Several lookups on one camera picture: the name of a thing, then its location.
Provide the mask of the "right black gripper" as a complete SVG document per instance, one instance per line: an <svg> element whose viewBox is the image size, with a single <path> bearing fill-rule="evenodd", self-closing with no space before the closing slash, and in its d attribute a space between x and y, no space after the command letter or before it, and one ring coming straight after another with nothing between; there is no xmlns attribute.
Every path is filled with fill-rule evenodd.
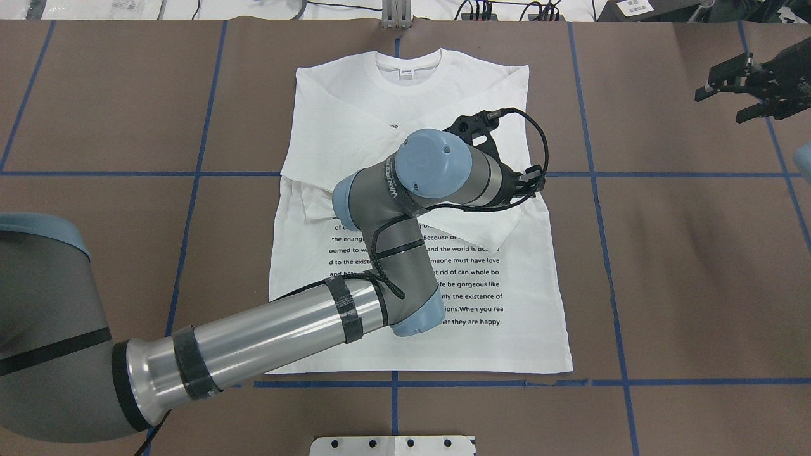
<svg viewBox="0 0 811 456"><path fill-rule="evenodd" d="M783 49L773 60L757 63L744 52L713 66L694 100L719 93L747 94L758 100L736 113L741 124L754 118L784 120L810 106L810 38Z"/></svg>

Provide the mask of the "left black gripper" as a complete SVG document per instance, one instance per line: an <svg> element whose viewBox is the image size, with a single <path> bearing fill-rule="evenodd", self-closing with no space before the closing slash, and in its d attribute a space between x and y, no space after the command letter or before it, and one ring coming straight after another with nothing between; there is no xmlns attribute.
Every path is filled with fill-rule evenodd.
<svg viewBox="0 0 811 456"><path fill-rule="evenodd" d="M499 151L492 132L499 127L499 119L505 115L519 115L538 132L544 148L544 162L532 165L523 173L516 172L499 158ZM494 187L495 177L499 178L499 188L495 196L487 197L484 206L519 206L525 200L535 198L544 190L547 176L547 136L530 115L523 110L483 110L475 115L458 116L444 128L444 132L460 138L469 147L483 153L495 161L490 165L490 181L486 190Z"/></svg>

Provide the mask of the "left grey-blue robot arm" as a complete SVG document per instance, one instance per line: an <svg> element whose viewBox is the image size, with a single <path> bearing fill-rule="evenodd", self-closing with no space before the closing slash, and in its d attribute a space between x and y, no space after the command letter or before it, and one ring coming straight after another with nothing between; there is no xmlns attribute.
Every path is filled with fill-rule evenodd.
<svg viewBox="0 0 811 456"><path fill-rule="evenodd" d="M336 185L333 211L359 231L370 268L157 341L113 340L78 228L43 213L2 214L2 427L55 443L159 428L172 409L377 329L439 326L442 292L418 217L439 208L510 210L544 188L548 164L512 170L490 133L518 108L423 128Z"/></svg>

